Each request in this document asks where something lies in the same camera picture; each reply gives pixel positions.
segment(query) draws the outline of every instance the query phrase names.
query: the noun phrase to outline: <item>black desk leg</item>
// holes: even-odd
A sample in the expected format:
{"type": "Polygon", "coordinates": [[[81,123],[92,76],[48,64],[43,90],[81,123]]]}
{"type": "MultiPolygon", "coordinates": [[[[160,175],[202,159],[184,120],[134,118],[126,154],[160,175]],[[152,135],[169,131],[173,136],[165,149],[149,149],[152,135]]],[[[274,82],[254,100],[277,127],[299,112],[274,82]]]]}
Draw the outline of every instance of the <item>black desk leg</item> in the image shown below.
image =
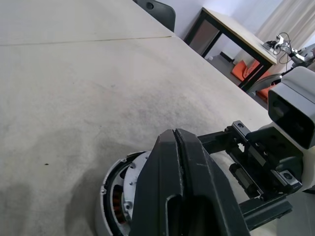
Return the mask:
{"type": "Polygon", "coordinates": [[[253,85],[254,83],[272,66],[271,63],[264,61],[261,62],[248,76],[247,78],[243,81],[243,85],[241,86],[241,84],[239,85],[239,87],[244,91],[248,91],[253,85]]]}
{"type": "Polygon", "coordinates": [[[184,39],[184,42],[187,43],[188,45],[192,42],[193,38],[195,37],[197,31],[199,30],[202,22],[206,19],[207,13],[205,13],[203,10],[201,11],[197,21],[187,34],[186,38],[184,39]]]}
{"type": "Polygon", "coordinates": [[[217,33],[217,35],[214,37],[214,39],[212,39],[210,45],[206,48],[206,50],[203,52],[203,54],[201,55],[203,58],[205,58],[208,54],[208,52],[210,51],[210,49],[213,47],[213,45],[217,42],[217,40],[220,38],[222,32],[219,31],[217,33]]]}

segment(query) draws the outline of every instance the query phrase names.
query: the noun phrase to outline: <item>black metal bracket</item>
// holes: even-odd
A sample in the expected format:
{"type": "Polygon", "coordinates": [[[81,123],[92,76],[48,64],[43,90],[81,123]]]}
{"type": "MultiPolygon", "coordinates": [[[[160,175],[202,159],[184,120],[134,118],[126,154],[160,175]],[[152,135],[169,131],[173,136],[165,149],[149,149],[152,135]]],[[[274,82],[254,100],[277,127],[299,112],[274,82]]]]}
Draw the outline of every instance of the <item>black metal bracket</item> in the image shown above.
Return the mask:
{"type": "Polygon", "coordinates": [[[227,177],[182,129],[158,137],[137,179],[134,206],[130,236],[250,235],[227,177]]]}
{"type": "Polygon", "coordinates": [[[235,121],[198,138],[209,154],[225,150],[235,161],[229,170],[250,198],[240,204],[249,230],[291,211],[286,196],[302,187],[303,154],[276,128],[250,132],[235,121]]]}

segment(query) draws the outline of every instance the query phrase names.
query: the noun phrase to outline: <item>screw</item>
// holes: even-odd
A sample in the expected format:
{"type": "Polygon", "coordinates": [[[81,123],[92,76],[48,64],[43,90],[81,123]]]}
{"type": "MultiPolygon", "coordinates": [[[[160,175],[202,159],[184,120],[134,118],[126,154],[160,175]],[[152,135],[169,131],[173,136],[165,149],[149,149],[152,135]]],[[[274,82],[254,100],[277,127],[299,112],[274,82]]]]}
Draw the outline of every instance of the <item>screw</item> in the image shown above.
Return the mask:
{"type": "Polygon", "coordinates": [[[124,206],[127,210],[129,210],[132,208],[132,202],[125,202],[124,206]]]}
{"type": "Polygon", "coordinates": [[[292,175],[290,175],[289,173],[284,173],[283,176],[284,176],[286,179],[292,179],[292,175]]]}
{"type": "Polygon", "coordinates": [[[136,165],[132,162],[132,163],[130,164],[130,168],[134,169],[134,168],[136,168],[136,165]]]}

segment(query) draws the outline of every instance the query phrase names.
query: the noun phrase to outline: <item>wooden desk top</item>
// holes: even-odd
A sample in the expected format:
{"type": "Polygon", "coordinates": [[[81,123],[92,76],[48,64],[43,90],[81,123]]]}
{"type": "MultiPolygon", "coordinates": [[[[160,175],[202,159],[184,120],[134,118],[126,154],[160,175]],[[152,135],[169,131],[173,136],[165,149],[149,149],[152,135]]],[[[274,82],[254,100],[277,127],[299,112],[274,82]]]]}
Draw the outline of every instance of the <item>wooden desk top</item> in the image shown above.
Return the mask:
{"type": "Polygon", "coordinates": [[[253,33],[249,32],[246,28],[244,28],[241,24],[239,24],[236,20],[231,17],[220,14],[218,12],[209,10],[205,7],[202,8],[208,15],[215,18],[220,24],[224,25],[228,28],[232,33],[234,33],[239,39],[245,42],[248,46],[254,49],[257,53],[259,53],[262,57],[268,60],[273,65],[277,64],[277,59],[274,55],[269,53],[262,45],[263,42],[257,38],[253,33]]]}
{"type": "Polygon", "coordinates": [[[0,1],[0,45],[166,36],[132,0],[0,1]]]}

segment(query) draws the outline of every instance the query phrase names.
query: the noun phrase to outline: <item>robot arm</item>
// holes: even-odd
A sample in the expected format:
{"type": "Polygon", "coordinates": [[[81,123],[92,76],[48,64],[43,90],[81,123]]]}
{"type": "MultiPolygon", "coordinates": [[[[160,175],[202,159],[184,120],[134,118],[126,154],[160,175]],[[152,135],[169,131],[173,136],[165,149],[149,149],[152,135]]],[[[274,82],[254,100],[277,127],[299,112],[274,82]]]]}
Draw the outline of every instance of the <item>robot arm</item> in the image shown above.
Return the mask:
{"type": "Polygon", "coordinates": [[[312,49],[315,48],[315,44],[312,44],[308,47],[302,48],[299,51],[292,48],[288,41],[285,41],[281,35],[277,35],[275,41],[268,41],[263,45],[266,49],[277,52],[285,52],[294,62],[292,67],[297,67],[298,65],[308,62],[313,59],[312,49]]]}
{"type": "Polygon", "coordinates": [[[297,67],[269,91],[271,125],[250,132],[235,121],[199,137],[167,130],[152,151],[117,161],[98,195],[97,234],[249,236],[291,212],[286,197],[315,184],[314,88],[315,73],[297,67]],[[237,203],[211,157],[219,151],[249,200],[237,203]]]}

